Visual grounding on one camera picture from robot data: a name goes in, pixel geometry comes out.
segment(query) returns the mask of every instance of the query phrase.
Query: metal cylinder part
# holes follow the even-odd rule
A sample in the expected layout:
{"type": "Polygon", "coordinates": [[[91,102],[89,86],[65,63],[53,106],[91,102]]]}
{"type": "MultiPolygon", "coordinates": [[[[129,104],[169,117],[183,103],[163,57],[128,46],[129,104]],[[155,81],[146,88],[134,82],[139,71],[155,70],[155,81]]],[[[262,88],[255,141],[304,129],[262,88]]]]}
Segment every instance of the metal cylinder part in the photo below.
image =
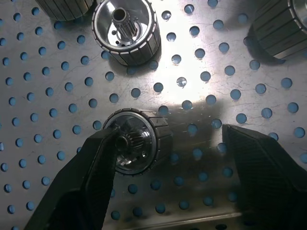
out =
{"type": "Polygon", "coordinates": [[[36,0],[44,12],[52,19],[70,21],[84,15],[94,0],[36,0]]]}
{"type": "Polygon", "coordinates": [[[166,120],[155,112],[121,109],[114,112],[103,128],[119,127],[116,171],[123,175],[143,174],[172,150],[172,135],[166,120]]]}
{"type": "Polygon", "coordinates": [[[256,11],[254,31],[261,47],[285,59],[307,49],[307,0],[269,0],[256,11]]]}
{"type": "Polygon", "coordinates": [[[148,0],[104,0],[95,9],[92,30],[97,43],[120,64],[137,66],[158,50],[157,16],[148,0]]]}

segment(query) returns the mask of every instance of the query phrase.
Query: perforated metal sheet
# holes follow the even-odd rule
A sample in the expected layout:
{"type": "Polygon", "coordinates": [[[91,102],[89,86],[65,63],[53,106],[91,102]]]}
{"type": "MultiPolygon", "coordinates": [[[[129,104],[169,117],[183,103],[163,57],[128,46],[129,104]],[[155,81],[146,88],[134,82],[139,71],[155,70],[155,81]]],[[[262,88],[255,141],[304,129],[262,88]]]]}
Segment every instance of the perforated metal sheet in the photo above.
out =
{"type": "Polygon", "coordinates": [[[253,228],[244,225],[250,219],[242,216],[244,196],[232,156],[219,145],[220,121],[277,134],[271,135],[306,167],[307,56],[282,64],[254,47],[253,37],[245,39],[252,36],[252,1],[154,0],[153,6],[162,37],[156,62],[127,69],[102,54],[91,12],[55,23],[33,10],[33,0],[0,0],[1,229],[23,229],[48,189],[43,184],[120,108],[168,111],[174,152],[144,176],[115,177],[104,229],[253,228]],[[135,194],[129,184],[137,186],[135,194]],[[165,212],[157,213],[156,206],[165,212]]]}

